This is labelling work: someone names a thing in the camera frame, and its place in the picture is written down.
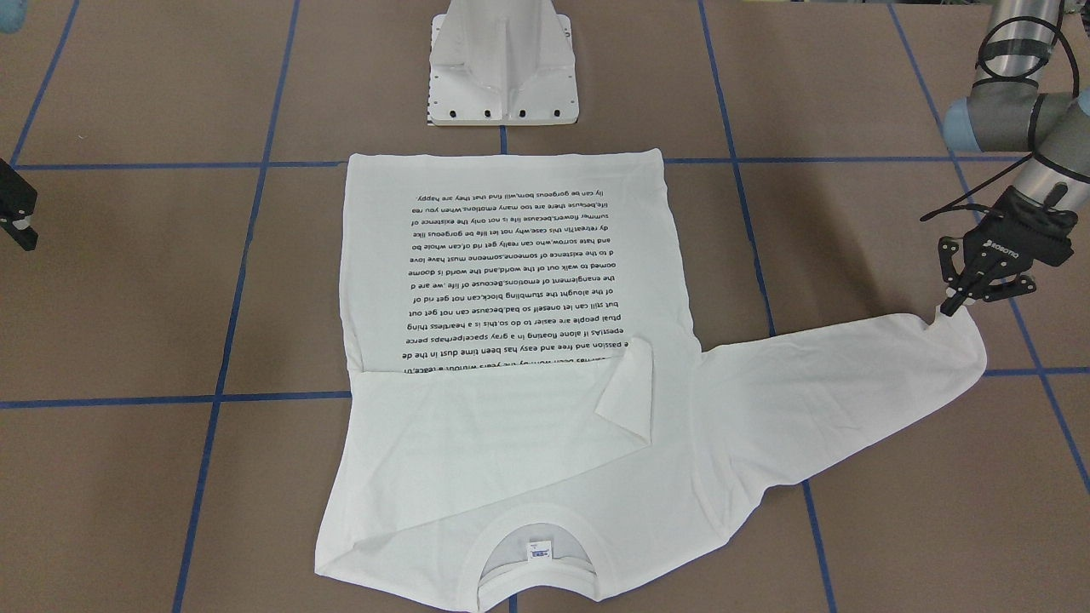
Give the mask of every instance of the blue tape line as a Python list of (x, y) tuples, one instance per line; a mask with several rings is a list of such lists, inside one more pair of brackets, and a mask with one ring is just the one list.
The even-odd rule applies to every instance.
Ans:
[(984, 376), (1038, 376), (1065, 374), (1090, 374), (1090, 366), (1058, 366), (1052, 369), (994, 369), (984, 371)]
[(347, 159), (324, 161), (270, 161), (269, 168), (335, 168), (348, 164)]
[(818, 550), (818, 566), (821, 568), (821, 580), (825, 586), (825, 600), (828, 602), (828, 613), (836, 613), (836, 594), (833, 593), (833, 579), (828, 574), (828, 563), (825, 561), (825, 544), (821, 538), (821, 525), (818, 522), (818, 508), (810, 491), (810, 480), (802, 482), (802, 496), (807, 500), (807, 514), (810, 516), (810, 532), (814, 537), (814, 549)]
[(31, 112), (26, 116), (26, 122), (23, 123), (23, 131), (19, 134), (19, 141), (15, 142), (15, 149), (11, 154), (11, 166), (15, 167), (19, 164), (19, 156), (23, 153), (23, 145), (26, 144), (26, 136), (31, 133), (31, 125), (34, 124), (34, 118), (38, 115), (38, 108), (41, 107), (41, 100), (46, 97), (46, 89), (49, 87), (49, 82), (53, 79), (53, 71), (57, 70), (57, 64), (61, 60), (61, 52), (64, 51), (64, 45), (68, 44), (69, 34), (72, 33), (72, 23), (75, 22), (75, 13), (80, 10), (80, 0), (73, 0), (72, 10), (69, 11), (69, 19), (64, 22), (64, 29), (61, 32), (61, 39), (57, 43), (57, 49), (53, 50), (53, 59), (49, 61), (49, 68), (46, 69), (46, 75), (41, 79), (41, 86), (38, 87), (38, 95), (34, 97), (34, 104), (31, 105)]
[(986, 370), (981, 376), (989, 377), (1000, 377), (1000, 376), (1037, 376), (1037, 369), (994, 369)]
[[(501, 125), (499, 148), (507, 154), (507, 127)], [(958, 157), (959, 161), (1000, 163), (1017, 161), (1020, 157), (1009, 156), (977, 156)], [(943, 156), (853, 156), (853, 157), (666, 157), (665, 164), (828, 164), (828, 163), (928, 163), (949, 161)], [(335, 168), (348, 164), (347, 159), (331, 160), (283, 160), (270, 161), (269, 168)], [(15, 170), (185, 170), (205, 168), (261, 168), (261, 161), (149, 161), (135, 164), (19, 164), (12, 165)]]
[(63, 409), (71, 407), (134, 407), (143, 405), (195, 405), (211, 402), (205, 396), (142, 396), (132, 398), (62, 398), (57, 400), (0, 400), (0, 409)]
[(664, 157), (663, 164), (732, 164), (729, 157)]
[(1005, 161), (1010, 164), (1012, 161), (1018, 161), (1022, 156), (1017, 155), (959, 155), (954, 152), (957, 156), (958, 161)]
[(197, 520), (201, 518), (201, 503), (204, 502), (205, 484), (208, 482), (208, 466), (211, 460), (211, 447), (216, 441), (216, 426), (219, 424), (219, 401), (213, 402), (208, 413), (208, 430), (205, 432), (204, 450), (201, 453), (201, 470), (197, 471), (197, 486), (193, 493), (193, 508), (190, 510), (190, 524), (185, 530), (185, 548), (182, 550), (182, 565), (178, 572), (178, 586), (174, 588), (174, 603), (171, 611), (181, 613), (182, 598), (185, 596), (185, 582), (190, 576), (190, 562), (193, 560), (193, 544), (197, 537)]
[(761, 269), (761, 255), (756, 247), (756, 236), (753, 233), (753, 221), (750, 218), (749, 203), (746, 200), (746, 185), (742, 183), (741, 168), (738, 166), (738, 153), (735, 149), (735, 136), (730, 130), (730, 118), (727, 115), (727, 101), (723, 95), (723, 85), (719, 81), (719, 67), (715, 61), (715, 48), (712, 46), (712, 33), (707, 28), (707, 12), (704, 10), (704, 0), (698, 0), (700, 9), (700, 23), (704, 28), (704, 45), (707, 47), (707, 59), (712, 65), (712, 80), (715, 82), (715, 95), (719, 101), (719, 115), (723, 118), (723, 131), (727, 136), (727, 149), (730, 153), (730, 166), (735, 172), (735, 187), (738, 190), (738, 202), (742, 212), (742, 221), (746, 225), (746, 237), (750, 241), (750, 249), (753, 252), (753, 269), (756, 274), (756, 285), (761, 290), (761, 299), (764, 300), (764, 313), (768, 321), (768, 336), (776, 336), (776, 324), (772, 317), (772, 303), (768, 301), (768, 290), (764, 285), (764, 272)]
[(1059, 401), (1056, 400), (1056, 395), (1052, 390), (1052, 383), (1049, 381), (1049, 375), (1041, 363), (1041, 357), (1037, 352), (1037, 347), (1033, 346), (1033, 339), (1030, 338), (1029, 328), (1026, 326), (1026, 321), (1022, 318), (1021, 310), (1018, 308), (1018, 302), (1014, 298), (1009, 300), (1010, 310), (1015, 314), (1015, 321), (1018, 323), (1018, 329), (1022, 333), (1022, 338), (1026, 339), (1026, 347), (1029, 349), (1029, 357), (1033, 360), (1033, 365), (1037, 366), (1038, 376), (1041, 378), (1041, 386), (1044, 387), (1044, 395), (1049, 398), (1049, 405), (1052, 406), (1052, 413), (1056, 417), (1056, 423), (1059, 424), (1059, 431), (1064, 434), (1064, 441), (1067, 442), (1067, 450), (1071, 454), (1071, 459), (1075, 460), (1075, 468), (1079, 472), (1079, 477), (1082, 478), (1082, 486), (1086, 488), (1088, 494), (1090, 494), (1090, 473), (1087, 472), (1086, 462), (1082, 461), (1082, 454), (1079, 453), (1079, 447), (1075, 443), (1075, 437), (1071, 435), (1071, 430), (1067, 425), (1067, 419), (1064, 417), (1063, 409), (1059, 408)]
[[(894, 9), (893, 4), (887, 4), (886, 9), (889, 11), (889, 15), (893, 17), (894, 26), (897, 28), (897, 34), (900, 36), (900, 41), (905, 46), (905, 52), (908, 53), (908, 60), (912, 64), (912, 70), (916, 72), (916, 79), (920, 83), (920, 88), (923, 91), (923, 96), (928, 100), (928, 106), (931, 108), (931, 115), (935, 119), (935, 124), (942, 130), (942, 120), (938, 119), (938, 112), (935, 110), (934, 100), (931, 98), (931, 91), (928, 89), (928, 84), (923, 79), (923, 73), (920, 72), (920, 67), (916, 62), (916, 56), (912, 53), (912, 47), (908, 43), (908, 37), (905, 36), (905, 31), (900, 26), (900, 21), (897, 19), (897, 11)], [(961, 171), (961, 165), (957, 156), (950, 152), (950, 161), (954, 164), (954, 169), (957, 171), (958, 181), (961, 183), (961, 189), (966, 192), (969, 191), (969, 182), (965, 179), (965, 173)], [(974, 212), (977, 220), (980, 220), (980, 215)], [(1007, 300), (1010, 304), (1010, 310), (1015, 315), (1015, 322), (1018, 324), (1018, 329), (1021, 332), (1022, 339), (1026, 341), (1026, 348), (1029, 349), (1030, 359), (1033, 361), (1034, 372), (1041, 381), (1041, 386), (1044, 388), (1044, 394), (1049, 398), (1049, 404), (1052, 406), (1052, 412), (1056, 418), (1056, 423), (1059, 425), (1061, 432), (1064, 434), (1064, 440), (1067, 442), (1067, 449), (1071, 454), (1071, 459), (1075, 461), (1075, 467), (1082, 478), (1082, 485), (1086, 488), (1087, 493), (1090, 493), (1090, 474), (1087, 472), (1086, 462), (1082, 461), (1082, 454), (1079, 453), (1078, 445), (1075, 443), (1075, 437), (1071, 436), (1071, 431), (1067, 426), (1067, 419), (1064, 418), (1064, 411), (1059, 408), (1059, 402), (1056, 400), (1056, 396), (1052, 390), (1052, 384), (1049, 382), (1049, 371), (1044, 368), (1041, 362), (1041, 358), (1037, 352), (1037, 347), (1033, 345), (1033, 339), (1029, 334), (1029, 328), (1026, 326), (1026, 322), (1022, 318), (1021, 310), (1018, 309), (1018, 302), (1010, 298)]]
[(21, 164), (15, 170), (187, 170), (205, 168), (261, 168), (259, 161), (179, 161), (148, 164)]
[(1090, 374), (1090, 366), (1068, 366), (1056, 369), (1044, 369), (1044, 374)]
[(943, 120), (938, 116), (938, 109), (935, 108), (935, 100), (931, 98), (931, 91), (928, 89), (928, 84), (923, 81), (923, 73), (920, 71), (920, 64), (916, 62), (916, 55), (912, 53), (912, 46), (908, 43), (908, 36), (905, 35), (905, 28), (900, 26), (900, 20), (897, 19), (897, 11), (894, 10), (893, 4), (886, 4), (886, 10), (889, 11), (889, 16), (893, 19), (893, 26), (897, 28), (897, 36), (900, 37), (900, 44), (905, 47), (905, 52), (908, 53), (908, 62), (912, 64), (912, 72), (916, 73), (916, 81), (920, 84), (920, 91), (923, 92), (923, 97), (928, 100), (928, 108), (931, 109), (931, 117), (934, 118), (935, 125), (942, 130)]
[[(277, 82), (276, 97), (272, 99), (272, 112), (269, 117), (269, 128), (265, 135), (265, 152), (262, 154), (261, 171), (257, 175), (257, 189), (254, 191), (254, 202), (250, 211), (250, 224), (246, 227), (246, 241), (242, 248), (242, 261), (239, 264), (239, 278), (234, 286), (234, 300), (231, 304), (231, 317), (227, 324), (227, 338), (223, 341), (223, 361), (219, 369), (219, 376), (216, 381), (216, 397), (223, 396), (223, 387), (227, 384), (227, 372), (231, 361), (231, 349), (234, 342), (234, 333), (238, 327), (239, 311), (242, 305), (242, 289), (246, 283), (246, 260), (250, 255), (250, 247), (254, 241), (254, 228), (257, 224), (257, 215), (261, 212), (262, 195), (265, 191), (265, 177), (268, 175), (269, 158), (272, 155), (272, 140), (276, 136), (277, 118), (280, 113), (280, 101), (283, 98), (283, 86), (288, 80), (288, 67), (291, 63), (291, 47), (295, 38), (295, 24), (299, 21), (299, 3), (295, 0), (291, 8), (291, 21), (288, 24), (288, 39), (284, 43), (283, 59), (280, 62), (280, 77)], [(178, 587), (174, 589), (173, 613), (181, 613), (182, 600), (185, 597), (185, 584), (189, 579), (190, 563), (193, 560), (193, 543), (196, 541), (197, 522), (201, 518), (201, 504), (204, 500), (205, 483), (208, 479), (208, 466), (211, 460), (213, 445), (216, 442), (216, 428), (219, 423), (219, 409), (221, 401), (217, 399), (213, 402), (211, 411), (208, 414), (208, 431), (205, 435), (204, 454), (201, 457), (201, 470), (197, 472), (197, 486), (193, 494), (193, 509), (190, 514), (190, 526), (185, 534), (185, 548), (182, 552), (182, 563), (178, 572)]]
[(850, 164), (850, 163), (910, 163), (949, 161), (948, 156), (841, 156), (841, 157), (743, 157), (741, 164)]
[(223, 402), (265, 402), (279, 400), (324, 400), (328, 398), (351, 398), (348, 389), (337, 392), (274, 392), (269, 394), (225, 394)]

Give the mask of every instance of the neckline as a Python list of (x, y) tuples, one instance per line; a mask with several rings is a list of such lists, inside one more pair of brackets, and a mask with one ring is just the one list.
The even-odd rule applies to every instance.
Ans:
[[(562, 561), (520, 562), (512, 565), (516, 568), (482, 582), (481, 573), (500, 541), (531, 524), (552, 524), (571, 533), (583, 548), (594, 572)], [(615, 585), (613, 560), (590, 522), (564, 506), (525, 504), (504, 513), (481, 530), (465, 553), (458, 593), (463, 609), (486, 611), (508, 596), (534, 586), (553, 586), (601, 600), (602, 594), (613, 593)]]

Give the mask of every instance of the shirt sleeve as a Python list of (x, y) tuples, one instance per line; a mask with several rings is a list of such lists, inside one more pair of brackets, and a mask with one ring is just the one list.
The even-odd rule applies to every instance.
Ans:
[(767, 488), (794, 484), (943, 407), (986, 363), (962, 309), (894, 314), (703, 356), (691, 406), (694, 489), (725, 536)]

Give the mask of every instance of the brown table surface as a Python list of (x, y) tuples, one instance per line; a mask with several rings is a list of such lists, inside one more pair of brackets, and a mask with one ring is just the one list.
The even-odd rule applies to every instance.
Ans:
[[(41, 233), (0, 240), (0, 610), (426, 610), (313, 574), (352, 153), (661, 148), (705, 348), (930, 318), (937, 239), (973, 220), (917, 217), (1012, 158), (952, 157), (936, 123), (986, 8), (556, 0), (580, 120), (505, 131), (424, 123), (446, 4), (41, 0), (0, 35), (0, 156)], [(971, 309), (989, 371), (945, 409), (641, 589), (510, 610), (1090, 610), (1090, 224), (1073, 238), (1036, 295)]]

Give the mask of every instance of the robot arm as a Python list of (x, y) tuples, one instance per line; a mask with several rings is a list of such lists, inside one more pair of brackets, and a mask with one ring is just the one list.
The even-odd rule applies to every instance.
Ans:
[(38, 192), (0, 159), (0, 228), (25, 251), (33, 251), (38, 244), (38, 233), (31, 227), (37, 200)]
[[(1024, 158), (1027, 164), (1014, 184), (985, 209), (976, 228), (961, 241), (952, 237), (940, 241), (947, 283), (941, 310), (947, 315), (964, 303), (1034, 291), (1037, 284), (1026, 274), (1033, 261), (1058, 266), (1073, 253), (1067, 236), (1078, 221), (1075, 211), (1090, 201), (1090, 88), (1076, 97), (1074, 60), (1071, 94), (1038, 95), (1031, 79), (1047, 62), (1057, 37), (1073, 59), (1055, 25), (1062, 4), (1061, 0), (1000, 2), (981, 45), (972, 94), (954, 103), (946, 115), (943, 135), (950, 148), (1032, 152)], [(996, 35), (1005, 38), (993, 41)], [(923, 219), (956, 208), (955, 203)], [(958, 272), (953, 256), (961, 248), (965, 266)]]

